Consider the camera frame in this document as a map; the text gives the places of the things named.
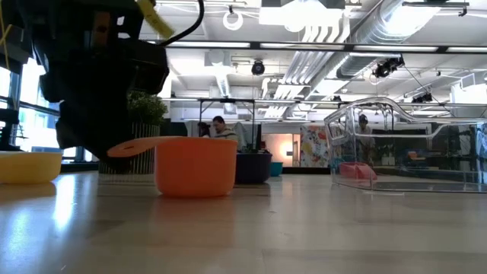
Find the orange measuring cup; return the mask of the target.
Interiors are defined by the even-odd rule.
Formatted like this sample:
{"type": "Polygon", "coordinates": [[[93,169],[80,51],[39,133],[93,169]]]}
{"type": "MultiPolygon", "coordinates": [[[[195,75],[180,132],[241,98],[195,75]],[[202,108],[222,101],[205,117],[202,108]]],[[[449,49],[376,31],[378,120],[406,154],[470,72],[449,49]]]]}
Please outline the orange measuring cup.
{"type": "Polygon", "coordinates": [[[234,188],[237,142],[228,139],[159,136],[133,139],[107,151],[127,158],[154,149],[154,182],[164,196],[226,196],[234,188]]]}

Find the black track light cluster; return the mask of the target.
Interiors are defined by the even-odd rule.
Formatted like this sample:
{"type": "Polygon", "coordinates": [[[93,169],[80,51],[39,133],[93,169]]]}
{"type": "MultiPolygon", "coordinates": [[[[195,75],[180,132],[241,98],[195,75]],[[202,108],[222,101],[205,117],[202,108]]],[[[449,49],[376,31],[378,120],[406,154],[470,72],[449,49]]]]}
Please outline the black track light cluster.
{"type": "Polygon", "coordinates": [[[404,65],[405,62],[403,57],[386,59],[383,62],[377,63],[376,68],[372,71],[372,75],[376,78],[386,78],[404,65]]]}

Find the yellow tag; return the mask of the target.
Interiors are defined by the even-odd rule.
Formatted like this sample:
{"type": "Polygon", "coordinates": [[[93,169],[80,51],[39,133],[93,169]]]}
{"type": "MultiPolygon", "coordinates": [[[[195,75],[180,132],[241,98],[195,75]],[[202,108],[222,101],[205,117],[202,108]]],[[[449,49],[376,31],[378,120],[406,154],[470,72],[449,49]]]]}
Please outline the yellow tag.
{"type": "Polygon", "coordinates": [[[174,35],[174,30],[169,24],[156,12],[155,4],[151,0],[135,0],[145,21],[152,29],[161,35],[164,39],[169,39],[174,35]]]}

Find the clear plastic basket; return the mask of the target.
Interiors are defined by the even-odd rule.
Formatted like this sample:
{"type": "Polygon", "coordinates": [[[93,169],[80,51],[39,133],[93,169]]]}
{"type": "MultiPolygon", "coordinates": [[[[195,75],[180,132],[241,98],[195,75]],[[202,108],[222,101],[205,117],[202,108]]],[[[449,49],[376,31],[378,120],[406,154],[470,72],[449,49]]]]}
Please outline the clear plastic basket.
{"type": "Polygon", "coordinates": [[[324,120],[332,181],[369,191],[487,193],[487,104],[397,103],[375,97],[340,104],[324,120]],[[377,180],[342,176],[358,160],[364,114],[375,140],[377,180]]]}

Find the pink measuring cup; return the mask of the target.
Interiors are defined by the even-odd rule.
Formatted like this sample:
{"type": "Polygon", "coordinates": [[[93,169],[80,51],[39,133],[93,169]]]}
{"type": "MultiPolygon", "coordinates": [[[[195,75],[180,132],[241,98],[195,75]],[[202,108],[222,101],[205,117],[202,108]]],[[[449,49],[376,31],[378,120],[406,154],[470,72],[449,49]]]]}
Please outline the pink measuring cup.
{"type": "Polygon", "coordinates": [[[342,162],[339,164],[342,176],[354,180],[377,180],[374,170],[366,163],[342,162]]]}

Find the potted plant in ribbed pot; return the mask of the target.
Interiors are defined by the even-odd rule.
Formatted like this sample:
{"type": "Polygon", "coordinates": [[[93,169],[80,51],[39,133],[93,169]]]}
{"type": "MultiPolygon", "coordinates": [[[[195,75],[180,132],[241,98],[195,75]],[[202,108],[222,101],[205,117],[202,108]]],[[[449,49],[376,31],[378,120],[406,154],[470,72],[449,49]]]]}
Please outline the potted plant in ribbed pot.
{"type": "MultiPolygon", "coordinates": [[[[129,121],[134,139],[156,137],[161,134],[164,114],[167,106],[157,95],[142,91],[131,91],[128,94],[129,121]]],[[[154,149],[148,149],[129,159],[129,168],[114,170],[100,162],[98,178],[102,184],[151,185],[154,180],[154,149]]]]}

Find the black aluminium rig frame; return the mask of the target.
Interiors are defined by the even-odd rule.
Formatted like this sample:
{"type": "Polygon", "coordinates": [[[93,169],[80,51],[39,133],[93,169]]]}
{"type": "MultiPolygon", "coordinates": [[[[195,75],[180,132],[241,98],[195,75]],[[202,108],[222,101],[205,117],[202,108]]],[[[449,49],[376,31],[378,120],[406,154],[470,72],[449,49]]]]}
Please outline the black aluminium rig frame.
{"type": "Polygon", "coordinates": [[[353,43],[302,43],[302,42],[242,42],[183,40],[169,44],[174,49],[245,49],[305,52],[343,53],[407,53],[407,54],[452,54],[487,55],[487,46],[448,46],[412,44],[353,44],[353,43]]]}

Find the colourful wall poster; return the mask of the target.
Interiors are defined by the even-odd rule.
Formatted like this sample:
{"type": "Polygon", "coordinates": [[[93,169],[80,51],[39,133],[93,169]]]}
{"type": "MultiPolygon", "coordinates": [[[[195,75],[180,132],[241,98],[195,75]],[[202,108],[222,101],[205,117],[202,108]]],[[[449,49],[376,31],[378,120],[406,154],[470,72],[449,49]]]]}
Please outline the colourful wall poster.
{"type": "Polygon", "coordinates": [[[325,126],[300,126],[301,167],[328,167],[329,154],[325,126]]]}

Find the black background table frame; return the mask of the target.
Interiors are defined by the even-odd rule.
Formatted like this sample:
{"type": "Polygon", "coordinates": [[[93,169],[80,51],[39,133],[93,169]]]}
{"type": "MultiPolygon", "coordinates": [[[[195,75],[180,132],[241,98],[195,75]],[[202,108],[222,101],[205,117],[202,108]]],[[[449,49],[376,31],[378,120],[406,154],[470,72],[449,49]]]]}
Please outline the black background table frame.
{"type": "Polygon", "coordinates": [[[256,141],[255,141],[255,112],[256,112],[256,101],[254,99],[243,99],[243,98],[230,98],[230,97],[222,97],[222,98],[198,98],[197,101],[199,102],[199,121],[202,121],[203,113],[214,103],[219,102],[221,104],[242,104],[247,110],[251,113],[251,122],[252,122],[252,136],[251,136],[251,145],[250,150],[256,150],[256,141]]]}

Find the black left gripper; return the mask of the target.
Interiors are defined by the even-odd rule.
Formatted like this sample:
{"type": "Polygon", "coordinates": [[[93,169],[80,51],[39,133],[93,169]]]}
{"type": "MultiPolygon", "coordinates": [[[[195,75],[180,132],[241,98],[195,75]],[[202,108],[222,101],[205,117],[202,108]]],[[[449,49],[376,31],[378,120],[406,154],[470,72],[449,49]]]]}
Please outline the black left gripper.
{"type": "Polygon", "coordinates": [[[46,70],[40,88],[61,102],[59,147],[85,148],[116,171],[130,167],[107,152],[132,139],[125,95],[142,64],[142,21],[134,0],[30,0],[33,54],[46,70]]]}

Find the silver ventilation duct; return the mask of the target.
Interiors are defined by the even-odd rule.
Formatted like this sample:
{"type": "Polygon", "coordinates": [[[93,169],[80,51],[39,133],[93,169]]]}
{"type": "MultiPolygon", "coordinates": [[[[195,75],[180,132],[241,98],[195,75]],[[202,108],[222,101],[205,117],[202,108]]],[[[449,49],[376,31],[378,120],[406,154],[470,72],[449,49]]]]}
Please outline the silver ventilation duct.
{"type": "MultiPolygon", "coordinates": [[[[369,18],[352,34],[351,43],[394,44],[404,43],[421,30],[439,11],[436,7],[403,6],[415,0],[383,0],[369,18]]],[[[340,67],[337,78],[354,78],[366,69],[376,57],[336,55],[340,67]]]]}

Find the yellow measuring cup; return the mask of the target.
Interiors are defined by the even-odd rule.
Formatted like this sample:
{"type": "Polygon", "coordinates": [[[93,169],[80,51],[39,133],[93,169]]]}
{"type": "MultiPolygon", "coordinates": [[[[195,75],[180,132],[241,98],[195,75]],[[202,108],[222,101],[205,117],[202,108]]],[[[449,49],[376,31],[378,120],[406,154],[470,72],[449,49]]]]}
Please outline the yellow measuring cup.
{"type": "Polygon", "coordinates": [[[0,184],[48,183],[58,177],[61,166],[61,153],[0,151],[0,184]]]}

